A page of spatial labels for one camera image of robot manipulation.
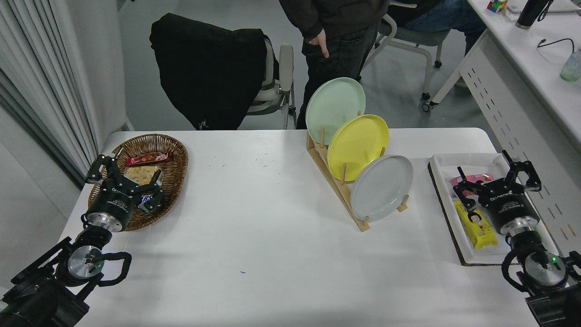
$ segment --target yellow snack package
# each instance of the yellow snack package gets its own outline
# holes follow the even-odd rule
[[[486,219],[483,218],[480,210],[474,210],[474,212],[470,213],[470,217],[468,217],[468,212],[464,209],[462,202],[455,201],[454,206],[456,207],[458,216],[460,216],[462,227],[464,227],[466,234],[474,244],[476,250],[480,250],[488,245],[498,245],[496,233],[490,227]]]

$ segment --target rubik's cube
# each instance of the rubik's cube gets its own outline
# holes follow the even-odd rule
[[[488,7],[486,9],[490,10],[491,12],[501,12],[503,11],[504,7],[507,6],[508,0],[494,0],[488,3]]]

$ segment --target jeans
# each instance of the jeans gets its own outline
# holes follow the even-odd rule
[[[315,91],[324,83],[338,77],[356,79],[367,54],[377,38],[378,24],[327,41],[329,58],[323,57],[321,47],[303,42],[302,53],[307,59],[309,80],[304,87],[303,105],[297,119],[297,129],[306,129],[307,105]]]
[[[429,12],[408,22],[404,28],[426,33],[449,29],[463,32],[466,38],[464,51],[466,55],[482,32],[486,30],[486,25],[467,0],[442,0]]]

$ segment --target black jacket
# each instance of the black jacket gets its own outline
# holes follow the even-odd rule
[[[379,23],[389,0],[279,0],[289,21],[312,40],[325,29],[327,40]]]
[[[168,13],[152,24],[149,41],[174,107],[198,130],[235,130],[262,87],[264,37]]]

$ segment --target black sweatshirt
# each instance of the black sweatshirt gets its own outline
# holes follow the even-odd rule
[[[325,29],[327,40],[357,32],[388,12],[389,0],[279,0],[305,40]]]

